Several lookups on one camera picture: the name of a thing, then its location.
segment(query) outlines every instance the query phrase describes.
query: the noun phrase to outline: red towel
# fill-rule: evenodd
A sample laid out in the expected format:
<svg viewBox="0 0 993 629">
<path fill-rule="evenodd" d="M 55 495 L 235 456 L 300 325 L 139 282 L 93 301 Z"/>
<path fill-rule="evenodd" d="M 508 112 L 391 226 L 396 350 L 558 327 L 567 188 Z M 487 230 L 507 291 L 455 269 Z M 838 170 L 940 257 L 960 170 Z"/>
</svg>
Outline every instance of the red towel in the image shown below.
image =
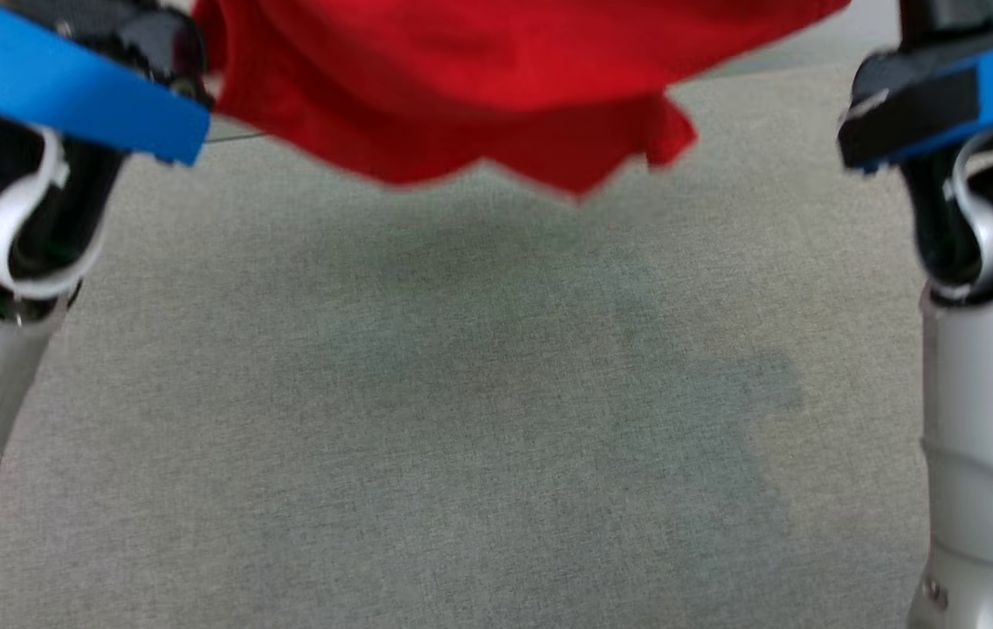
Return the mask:
<svg viewBox="0 0 993 629">
<path fill-rule="evenodd" d="M 200 0 L 217 111 L 386 183 L 479 159 L 582 194 L 694 142 L 668 85 L 849 0 Z"/>
</svg>

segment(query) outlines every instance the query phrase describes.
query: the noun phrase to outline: red fabric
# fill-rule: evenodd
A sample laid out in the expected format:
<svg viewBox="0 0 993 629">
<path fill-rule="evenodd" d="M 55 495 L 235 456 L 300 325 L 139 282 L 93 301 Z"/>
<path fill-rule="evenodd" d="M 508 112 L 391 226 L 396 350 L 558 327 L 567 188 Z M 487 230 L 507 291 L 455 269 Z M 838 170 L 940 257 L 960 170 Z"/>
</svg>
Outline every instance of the red fabric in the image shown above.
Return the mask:
<svg viewBox="0 0 993 629">
<path fill-rule="evenodd" d="M 581 194 L 696 139 L 665 87 L 848 3 L 199 0 L 194 17 L 217 111 L 336 166 L 416 183 L 489 159 Z"/>
</svg>

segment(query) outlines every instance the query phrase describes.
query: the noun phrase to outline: wire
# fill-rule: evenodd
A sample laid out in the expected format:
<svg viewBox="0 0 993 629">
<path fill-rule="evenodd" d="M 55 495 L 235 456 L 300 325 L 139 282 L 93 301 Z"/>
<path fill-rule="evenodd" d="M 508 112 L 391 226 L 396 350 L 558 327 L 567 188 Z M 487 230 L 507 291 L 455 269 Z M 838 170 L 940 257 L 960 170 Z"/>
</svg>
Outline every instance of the wire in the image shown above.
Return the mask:
<svg viewBox="0 0 993 629">
<path fill-rule="evenodd" d="M 970 190 L 969 174 L 966 169 L 971 156 L 982 150 L 992 136 L 993 131 L 989 131 L 968 139 L 955 159 L 948 190 L 954 195 L 959 212 L 963 218 L 966 218 L 966 223 L 974 234 L 982 265 L 978 268 L 978 276 L 974 281 L 962 286 L 948 286 L 933 281 L 935 292 L 947 299 L 955 301 L 974 299 L 993 290 L 993 206 L 988 200 Z"/>
<path fill-rule="evenodd" d="M 18 179 L 0 194 L 0 286 L 17 298 L 51 300 L 66 297 L 77 289 L 81 279 L 93 270 L 104 247 L 104 220 L 101 219 L 92 242 L 77 262 L 52 274 L 32 280 L 16 280 L 10 274 L 10 251 L 18 233 L 42 203 L 50 187 L 65 186 L 69 164 L 56 132 L 49 128 L 33 128 L 42 136 L 42 160 L 33 174 Z"/>
</svg>

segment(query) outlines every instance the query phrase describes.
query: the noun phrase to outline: blue tape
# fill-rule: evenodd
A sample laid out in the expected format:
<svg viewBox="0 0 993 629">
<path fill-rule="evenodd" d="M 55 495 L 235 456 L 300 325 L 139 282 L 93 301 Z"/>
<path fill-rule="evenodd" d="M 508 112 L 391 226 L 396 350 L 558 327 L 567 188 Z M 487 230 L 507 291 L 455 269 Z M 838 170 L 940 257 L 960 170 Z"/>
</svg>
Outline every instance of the blue tape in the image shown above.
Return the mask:
<svg viewBox="0 0 993 629">
<path fill-rule="evenodd" d="M 192 166 L 209 112 L 0 8 L 0 115 Z"/>
</svg>

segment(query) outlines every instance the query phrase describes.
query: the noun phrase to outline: gray carpet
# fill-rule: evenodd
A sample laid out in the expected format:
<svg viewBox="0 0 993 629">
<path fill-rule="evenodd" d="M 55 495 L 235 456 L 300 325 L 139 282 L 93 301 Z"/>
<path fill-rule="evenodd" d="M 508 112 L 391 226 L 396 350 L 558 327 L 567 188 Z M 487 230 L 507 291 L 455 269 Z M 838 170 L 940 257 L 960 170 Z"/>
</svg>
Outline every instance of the gray carpet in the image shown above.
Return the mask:
<svg viewBox="0 0 993 629">
<path fill-rule="evenodd" d="M 851 68 L 583 207 L 262 139 L 130 167 L 0 480 L 0 628 L 897 626 L 920 274 Z"/>
</svg>

